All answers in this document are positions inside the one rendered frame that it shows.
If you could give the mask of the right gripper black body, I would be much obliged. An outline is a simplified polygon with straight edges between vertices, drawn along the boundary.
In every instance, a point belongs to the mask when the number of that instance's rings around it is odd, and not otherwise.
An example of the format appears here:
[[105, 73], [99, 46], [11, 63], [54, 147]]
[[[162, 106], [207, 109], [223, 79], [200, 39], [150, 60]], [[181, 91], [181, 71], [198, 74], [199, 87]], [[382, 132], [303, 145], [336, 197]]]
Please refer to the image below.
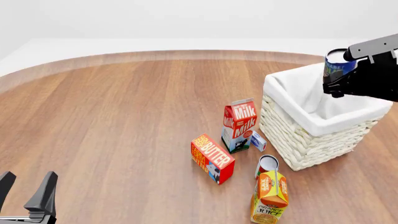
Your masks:
[[398, 61], [395, 52], [359, 61], [359, 94], [398, 102]]

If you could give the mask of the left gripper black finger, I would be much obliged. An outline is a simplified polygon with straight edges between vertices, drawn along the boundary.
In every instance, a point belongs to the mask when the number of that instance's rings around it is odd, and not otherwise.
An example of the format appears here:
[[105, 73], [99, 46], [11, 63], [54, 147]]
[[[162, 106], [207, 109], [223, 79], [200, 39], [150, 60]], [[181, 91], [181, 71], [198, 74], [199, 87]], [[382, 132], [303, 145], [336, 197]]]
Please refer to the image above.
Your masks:
[[4, 201], [16, 180], [16, 175], [11, 171], [6, 171], [0, 175], [0, 206], [3, 206]]
[[49, 171], [41, 182], [39, 188], [24, 205], [29, 211], [29, 217], [44, 217], [50, 215], [56, 217], [55, 210], [55, 191], [58, 175], [54, 171]]

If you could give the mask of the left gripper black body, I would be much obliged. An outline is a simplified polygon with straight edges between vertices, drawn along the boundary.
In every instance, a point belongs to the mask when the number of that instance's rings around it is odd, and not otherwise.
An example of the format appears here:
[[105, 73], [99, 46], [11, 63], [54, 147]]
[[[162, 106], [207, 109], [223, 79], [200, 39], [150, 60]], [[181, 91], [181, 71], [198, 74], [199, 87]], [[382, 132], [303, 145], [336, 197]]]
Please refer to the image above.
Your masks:
[[0, 216], [0, 224], [55, 224], [56, 212], [29, 212], [29, 216]]

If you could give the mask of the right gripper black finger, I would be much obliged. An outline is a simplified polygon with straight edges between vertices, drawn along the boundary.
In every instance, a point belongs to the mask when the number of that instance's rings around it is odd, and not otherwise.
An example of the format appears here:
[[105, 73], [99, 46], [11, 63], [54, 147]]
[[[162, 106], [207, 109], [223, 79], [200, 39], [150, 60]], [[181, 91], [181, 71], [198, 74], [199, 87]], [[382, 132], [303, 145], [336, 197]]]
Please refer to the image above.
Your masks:
[[334, 98], [342, 98], [345, 95], [368, 96], [368, 84], [366, 79], [355, 69], [333, 82], [323, 83], [323, 92]]

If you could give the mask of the blue alphabet soup can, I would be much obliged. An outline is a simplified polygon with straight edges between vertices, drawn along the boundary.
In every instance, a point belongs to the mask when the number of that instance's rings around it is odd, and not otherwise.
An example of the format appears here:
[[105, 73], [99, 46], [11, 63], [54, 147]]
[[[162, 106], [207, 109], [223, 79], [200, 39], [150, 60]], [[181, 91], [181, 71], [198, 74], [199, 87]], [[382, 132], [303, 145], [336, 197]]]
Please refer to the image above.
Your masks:
[[331, 83], [346, 75], [356, 68], [357, 62], [346, 61], [344, 53], [347, 49], [335, 49], [325, 55], [325, 66], [323, 71], [323, 83]]

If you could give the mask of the white wicker basket cloth lined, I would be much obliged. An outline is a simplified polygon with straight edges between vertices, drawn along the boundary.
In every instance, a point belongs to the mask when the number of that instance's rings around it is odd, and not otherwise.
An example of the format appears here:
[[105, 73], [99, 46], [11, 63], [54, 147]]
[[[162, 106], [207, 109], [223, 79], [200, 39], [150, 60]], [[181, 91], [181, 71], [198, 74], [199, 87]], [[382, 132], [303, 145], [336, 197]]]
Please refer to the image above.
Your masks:
[[294, 171], [353, 148], [388, 113], [392, 102], [323, 92], [323, 63], [268, 74], [259, 127]]

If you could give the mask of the grey flat plate on stalk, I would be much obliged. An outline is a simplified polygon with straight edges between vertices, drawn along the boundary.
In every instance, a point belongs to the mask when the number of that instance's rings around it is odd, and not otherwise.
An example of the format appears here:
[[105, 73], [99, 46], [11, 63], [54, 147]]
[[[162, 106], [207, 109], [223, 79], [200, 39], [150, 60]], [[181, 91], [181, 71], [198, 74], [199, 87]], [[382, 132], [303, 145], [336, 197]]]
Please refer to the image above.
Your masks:
[[344, 52], [343, 58], [346, 61], [367, 58], [370, 63], [376, 63], [383, 57], [396, 59], [395, 50], [398, 50], [398, 33], [353, 44]]

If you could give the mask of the small blue white box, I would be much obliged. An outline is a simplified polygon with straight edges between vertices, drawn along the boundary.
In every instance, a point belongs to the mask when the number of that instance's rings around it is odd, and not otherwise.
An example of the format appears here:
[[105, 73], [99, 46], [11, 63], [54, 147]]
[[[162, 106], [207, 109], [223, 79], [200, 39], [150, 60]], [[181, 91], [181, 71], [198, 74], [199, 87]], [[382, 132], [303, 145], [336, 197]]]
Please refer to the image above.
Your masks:
[[267, 141], [257, 132], [253, 131], [251, 136], [251, 144], [254, 145], [260, 152], [266, 150]]

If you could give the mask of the red tomato sauce can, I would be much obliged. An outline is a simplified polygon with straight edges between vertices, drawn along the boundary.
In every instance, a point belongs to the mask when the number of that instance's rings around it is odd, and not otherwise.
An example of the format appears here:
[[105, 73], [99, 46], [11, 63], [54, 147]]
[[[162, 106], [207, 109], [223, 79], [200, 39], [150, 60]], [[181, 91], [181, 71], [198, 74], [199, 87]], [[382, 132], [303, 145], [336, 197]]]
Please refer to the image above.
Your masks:
[[255, 179], [258, 179], [261, 173], [279, 170], [279, 161], [270, 154], [264, 154], [260, 157], [254, 174]]

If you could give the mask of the red white milk carton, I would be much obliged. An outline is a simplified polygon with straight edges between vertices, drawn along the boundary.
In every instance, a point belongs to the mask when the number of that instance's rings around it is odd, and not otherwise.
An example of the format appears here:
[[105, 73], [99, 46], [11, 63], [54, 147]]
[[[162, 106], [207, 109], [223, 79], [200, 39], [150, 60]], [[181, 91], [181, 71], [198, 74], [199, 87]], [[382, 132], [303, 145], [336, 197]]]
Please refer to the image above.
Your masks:
[[249, 148], [256, 121], [257, 112], [253, 98], [238, 100], [225, 106], [221, 139], [229, 153]]

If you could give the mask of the orange juice carton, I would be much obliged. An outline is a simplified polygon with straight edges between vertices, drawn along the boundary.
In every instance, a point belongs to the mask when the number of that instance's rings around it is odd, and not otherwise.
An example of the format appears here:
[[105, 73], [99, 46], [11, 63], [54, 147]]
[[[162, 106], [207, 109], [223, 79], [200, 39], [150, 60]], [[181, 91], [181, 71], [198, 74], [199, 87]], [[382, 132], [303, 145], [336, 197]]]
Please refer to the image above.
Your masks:
[[257, 176], [251, 198], [251, 221], [258, 224], [276, 224], [289, 204], [287, 179], [277, 171]]

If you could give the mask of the red yellow butter box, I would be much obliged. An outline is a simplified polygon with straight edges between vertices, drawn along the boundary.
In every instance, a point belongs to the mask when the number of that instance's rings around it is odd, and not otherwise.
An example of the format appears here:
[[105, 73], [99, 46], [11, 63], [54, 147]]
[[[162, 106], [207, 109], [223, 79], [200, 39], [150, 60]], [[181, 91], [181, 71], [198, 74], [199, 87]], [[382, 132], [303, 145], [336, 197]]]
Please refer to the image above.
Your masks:
[[194, 160], [218, 185], [228, 180], [234, 172], [235, 159], [207, 134], [191, 142]]

